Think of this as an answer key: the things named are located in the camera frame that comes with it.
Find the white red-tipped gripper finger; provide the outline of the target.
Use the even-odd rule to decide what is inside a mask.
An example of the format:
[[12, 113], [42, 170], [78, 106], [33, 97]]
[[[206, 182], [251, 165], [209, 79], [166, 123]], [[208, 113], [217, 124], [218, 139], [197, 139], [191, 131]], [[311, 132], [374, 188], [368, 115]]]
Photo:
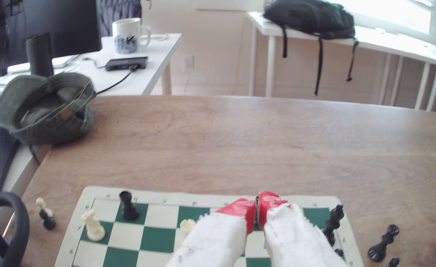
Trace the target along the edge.
[[302, 209], [271, 191], [258, 195], [258, 226], [273, 267], [347, 267]]
[[232, 267], [254, 229], [256, 200], [238, 198], [198, 220], [167, 267]]

